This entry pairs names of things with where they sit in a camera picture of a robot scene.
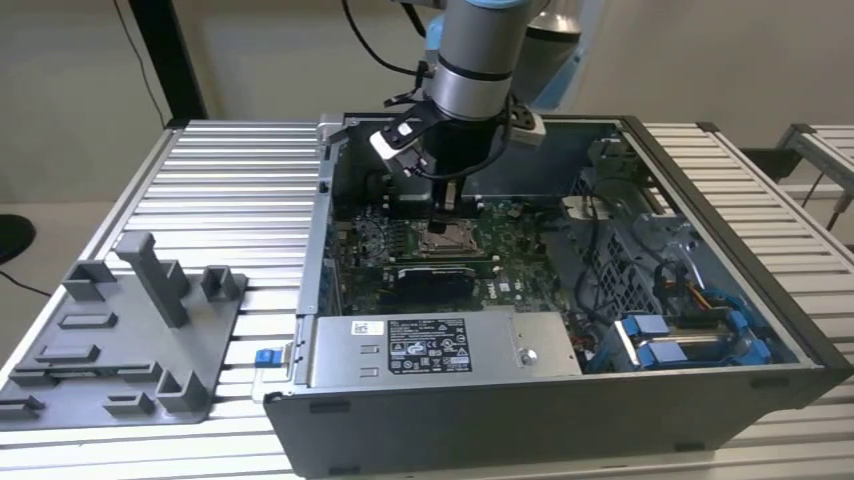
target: white wall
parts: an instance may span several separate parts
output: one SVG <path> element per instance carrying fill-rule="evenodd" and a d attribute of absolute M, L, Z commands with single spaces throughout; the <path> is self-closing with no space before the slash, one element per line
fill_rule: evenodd
<path fill-rule="evenodd" d="M 757 146 L 793 121 L 854 121 L 854 1 L 587 1 L 607 3 L 565 111 L 710 120 Z M 351 3 L 378 52 L 413 66 L 422 40 L 399 6 Z M 176 8 L 219 118 L 379 110 L 411 87 L 367 57 L 338 0 Z M 110 0 L 3 0 L 0 73 L 0 201 L 114 199 L 159 125 Z"/>
<path fill-rule="evenodd" d="M 401 6 L 386 0 L 351 5 L 378 54 L 415 68 L 423 40 Z M 313 120 L 327 112 L 377 111 L 413 88 L 411 77 L 369 57 L 338 0 L 200 0 L 179 5 L 179 17 L 198 35 L 191 56 L 206 64 L 228 118 Z"/>
<path fill-rule="evenodd" d="M 575 112 L 713 121 L 745 146 L 854 122 L 852 0 L 605 1 Z"/>
<path fill-rule="evenodd" d="M 0 203 L 115 199 L 159 134 L 110 0 L 3 0 Z"/>

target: floor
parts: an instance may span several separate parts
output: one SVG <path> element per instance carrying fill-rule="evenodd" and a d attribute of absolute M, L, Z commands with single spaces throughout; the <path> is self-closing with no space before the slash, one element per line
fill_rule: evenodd
<path fill-rule="evenodd" d="M 24 215 L 38 230 L 30 249 L 0 269 L 19 282 L 52 293 L 111 206 L 108 202 L 0 204 L 0 212 Z M 0 278 L 0 365 L 6 363 L 46 302 L 46 297 Z"/>

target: cable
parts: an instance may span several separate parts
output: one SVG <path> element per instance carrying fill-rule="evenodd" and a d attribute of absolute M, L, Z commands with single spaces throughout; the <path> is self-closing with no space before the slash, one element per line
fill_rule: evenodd
<path fill-rule="evenodd" d="M 0 270 L 0 276 L 6 277 L 6 279 L 10 282 L 12 282 L 12 284 L 15 284 L 15 286 L 23 288 L 24 290 L 30 290 L 31 292 L 38 293 L 39 295 L 44 295 L 46 297 L 51 298 L 51 294 L 48 292 L 46 292 L 44 290 L 39 290 L 38 288 L 34 288 L 30 285 L 24 285 L 22 282 L 15 280 L 15 278 L 12 278 L 12 275 L 10 275 L 8 273 L 6 273 L 2 270 Z"/>
<path fill-rule="evenodd" d="M 806 197 L 804 197 L 804 202 L 801 202 L 801 208 L 806 207 L 806 203 L 810 201 L 810 198 L 813 198 L 813 193 L 818 188 L 818 184 L 821 183 L 822 178 L 825 178 L 824 172 L 818 174 L 818 177 L 816 178 L 816 183 L 813 183 L 813 188 L 810 188 L 810 191 L 806 192 Z"/>
<path fill-rule="evenodd" d="M 131 32 L 128 31 L 128 24 L 124 23 L 124 15 L 122 14 L 122 9 L 119 8 L 118 0 L 112 0 L 112 6 L 116 7 L 116 14 L 119 15 L 119 21 L 122 22 L 122 29 L 124 30 L 124 36 L 128 39 L 128 43 L 131 44 L 131 48 L 134 49 L 134 55 L 136 55 L 136 60 L 139 61 L 139 70 L 143 73 L 143 82 L 146 83 L 148 98 L 151 98 L 151 103 L 155 106 L 155 110 L 158 110 L 158 117 L 160 118 L 160 127 L 166 128 L 166 120 L 163 120 L 163 110 L 160 110 L 160 105 L 158 104 L 158 100 L 155 99 L 155 94 L 151 91 L 151 84 L 148 83 L 148 75 L 146 74 L 146 64 L 143 63 L 143 57 L 139 54 L 139 50 L 136 49 L 136 44 L 134 43 L 134 39 L 131 38 Z"/>
<path fill-rule="evenodd" d="M 445 175 L 427 173 L 425 170 L 422 170 L 421 167 L 417 166 L 415 175 L 418 175 L 422 178 L 426 178 L 427 180 L 450 181 L 450 180 L 457 180 L 458 178 L 467 177 L 469 175 L 478 173 L 486 167 L 493 165 L 493 163 L 495 163 L 495 160 L 498 160 L 501 156 L 505 154 L 505 152 L 507 151 L 507 145 L 510 144 L 510 133 L 513 132 L 513 114 L 510 112 L 510 95 L 507 95 L 507 98 L 505 100 L 505 108 L 507 112 L 507 120 L 505 121 L 505 131 L 502 132 L 502 140 L 501 140 L 502 143 L 498 145 L 498 149 L 493 152 L 493 154 L 487 157 L 487 159 L 483 160 L 477 165 L 463 168 L 459 172 L 449 173 Z"/>
<path fill-rule="evenodd" d="M 413 22 L 413 27 L 415 27 L 415 31 L 418 32 L 422 38 L 427 38 L 427 30 L 425 29 L 425 24 L 422 23 L 422 19 L 418 16 L 415 7 L 409 3 L 402 3 L 401 6 L 403 7 L 406 16 L 410 17 L 410 22 Z"/>
<path fill-rule="evenodd" d="M 840 220 L 840 212 L 833 212 L 833 215 L 830 216 L 830 221 L 828 222 L 828 226 L 825 227 L 828 231 L 833 230 L 833 227 L 837 224 L 837 220 Z"/>
<path fill-rule="evenodd" d="M 541 8 L 541 9 L 539 9 L 539 13 L 538 13 L 538 15 L 546 11 L 546 9 L 549 8 L 549 5 L 551 5 L 551 0 L 549 0 L 549 1 L 546 2 L 546 5 L 543 5 L 543 8 Z"/>
<path fill-rule="evenodd" d="M 741 298 L 730 295 L 724 290 L 718 290 L 716 288 L 707 288 L 701 293 L 703 295 L 703 298 L 706 299 L 709 297 L 717 297 L 728 301 L 736 307 L 736 310 L 738 310 L 741 314 L 745 316 L 745 320 L 748 320 L 748 323 L 750 324 L 750 326 L 754 325 L 753 313 L 750 311 L 750 308 L 748 307 L 748 304 L 742 301 Z"/>
<path fill-rule="evenodd" d="M 697 290 L 697 287 L 694 285 L 689 285 L 689 290 L 691 292 L 691 295 L 694 296 L 694 299 L 702 305 L 702 307 L 706 310 L 712 310 L 712 305 L 710 305 L 709 301 L 706 300 L 706 298 L 703 297 L 703 295 L 699 293 L 699 290 Z"/>
<path fill-rule="evenodd" d="M 597 243 L 599 241 L 599 212 L 597 211 L 597 205 L 593 198 L 590 198 L 590 212 L 593 223 L 590 225 L 590 241 L 587 243 L 587 250 L 585 251 L 585 255 L 582 256 L 582 263 L 585 267 L 582 268 L 582 271 L 578 274 L 578 278 L 575 279 L 573 296 L 575 297 L 575 303 L 578 304 L 582 311 L 587 314 L 587 317 L 593 321 L 601 322 L 607 326 L 607 322 L 602 318 L 602 315 L 599 315 L 597 311 L 590 308 L 582 300 L 582 285 L 585 284 L 587 272 L 590 271 L 590 267 L 593 266 L 593 257 L 597 253 Z"/>
<path fill-rule="evenodd" d="M 377 63 L 379 63 L 383 67 L 386 67 L 393 72 L 398 72 L 398 73 L 402 73 L 405 75 L 410 75 L 413 77 L 418 76 L 418 72 L 415 70 L 409 70 L 409 69 L 406 69 L 403 67 L 399 67 L 399 66 L 389 63 L 382 58 L 379 58 L 379 55 L 377 54 L 377 52 L 374 51 L 374 49 L 369 45 L 367 40 L 362 36 L 362 32 L 359 31 L 359 27 L 357 26 L 357 21 L 353 19 L 353 12 L 350 11 L 350 1 L 349 0 L 342 0 L 342 9 L 345 10 L 345 17 L 347 18 L 347 23 L 350 24 L 350 29 L 353 30 L 353 33 L 357 36 L 357 39 L 359 40 L 359 43 L 362 44 L 362 47 L 369 52 L 369 55 L 371 55 L 371 58 L 377 61 Z"/>

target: black chair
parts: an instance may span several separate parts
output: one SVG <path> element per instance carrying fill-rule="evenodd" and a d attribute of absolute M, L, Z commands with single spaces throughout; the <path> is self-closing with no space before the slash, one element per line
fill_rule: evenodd
<path fill-rule="evenodd" d="M 0 265 L 18 257 L 36 238 L 36 227 L 20 215 L 0 215 Z"/>

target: blue tab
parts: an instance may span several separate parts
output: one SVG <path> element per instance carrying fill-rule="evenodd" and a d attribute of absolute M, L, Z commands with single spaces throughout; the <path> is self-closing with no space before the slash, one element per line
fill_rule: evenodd
<path fill-rule="evenodd" d="M 667 368 L 687 361 L 682 347 L 677 342 L 647 343 L 638 349 L 641 368 Z"/>
<path fill-rule="evenodd" d="M 255 352 L 255 368 L 280 367 L 283 352 L 283 348 L 264 348 Z"/>
<path fill-rule="evenodd" d="M 661 315 L 629 315 L 623 320 L 623 327 L 630 337 L 638 335 L 665 337 L 670 335 L 670 327 Z"/>
<path fill-rule="evenodd" d="M 750 327 L 745 315 L 737 310 L 730 311 L 730 322 L 733 322 L 733 327 L 740 332 Z"/>

